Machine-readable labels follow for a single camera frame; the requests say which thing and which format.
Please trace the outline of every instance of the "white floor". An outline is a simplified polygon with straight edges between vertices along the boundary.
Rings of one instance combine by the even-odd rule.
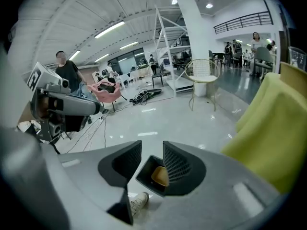
[[[173,98],[173,90],[166,83],[162,87],[159,79],[155,81],[155,87],[162,88],[160,95],[146,105],[130,104],[129,99],[144,87],[152,88],[151,79],[137,81],[122,90],[122,95],[128,101],[119,98],[115,103],[115,113],[111,104],[105,104],[112,111],[105,119],[100,119],[100,113],[96,114],[92,116],[91,125],[87,124],[81,132],[70,134],[72,140],[60,138],[56,144],[60,153],[103,149],[105,145],[108,147],[141,140],[142,161],[139,171],[150,155],[163,157],[164,140],[220,152],[236,135],[235,123],[248,107],[234,95],[218,89],[215,112],[212,102],[205,97],[196,98],[194,110],[191,111],[188,104],[192,92],[177,93],[177,97]],[[144,191],[153,195],[134,178],[129,182],[128,190],[131,196]],[[156,210],[161,200],[161,197],[153,195],[143,214],[150,215],[150,211]]]

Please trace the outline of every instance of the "man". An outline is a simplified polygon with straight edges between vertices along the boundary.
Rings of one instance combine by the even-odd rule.
[[[225,57],[226,57],[225,60],[227,61],[226,64],[228,65],[228,67],[230,67],[230,64],[231,64],[231,61],[232,61],[232,48],[231,48],[229,42],[227,42],[227,45],[224,49],[224,52],[225,52]]]
[[[56,74],[61,78],[67,79],[69,81],[69,88],[71,89],[71,94],[82,97],[82,95],[92,101],[98,102],[95,96],[86,87],[86,80],[84,76],[79,72],[76,65],[71,60],[66,60],[66,55],[63,51],[56,53],[57,63],[59,66],[56,68]],[[102,114],[108,112],[103,106],[100,107]]]
[[[107,80],[108,80],[109,82],[115,84],[115,78],[114,78],[115,72],[114,72],[113,69],[112,69],[112,63],[111,63],[111,62],[108,62],[106,70],[107,70],[108,73],[109,73],[109,76],[108,76]]]
[[[249,54],[248,54],[248,50],[246,49],[243,55],[243,60],[244,60],[243,66],[248,66],[248,58],[249,58]]]
[[[239,61],[239,65],[242,68],[242,45],[240,43],[238,43],[235,39],[233,40],[233,48],[234,48],[234,55],[236,55],[236,66],[237,66],[237,61]]]

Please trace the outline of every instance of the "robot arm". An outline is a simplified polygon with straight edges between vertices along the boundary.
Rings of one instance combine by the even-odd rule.
[[[32,116],[42,127],[39,139],[52,141],[61,132],[80,131],[88,116],[99,112],[98,102],[70,95],[68,80],[39,62],[30,74],[27,86],[33,93],[30,99]],[[42,100],[48,100],[43,114]]]

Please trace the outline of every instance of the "black t-shirt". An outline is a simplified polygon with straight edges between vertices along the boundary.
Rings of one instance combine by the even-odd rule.
[[[75,63],[70,60],[67,60],[64,66],[57,67],[56,69],[56,74],[69,81],[69,88],[71,89],[71,92],[76,91],[79,88],[79,83],[81,82],[77,71],[78,68],[76,67]]]

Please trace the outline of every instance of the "mesh grille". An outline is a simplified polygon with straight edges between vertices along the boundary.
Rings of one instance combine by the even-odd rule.
[[[164,165],[170,183],[182,179],[191,170],[190,164],[184,157],[168,148],[165,149]]]
[[[142,146],[126,151],[112,162],[113,169],[128,181],[132,178],[142,159]]]

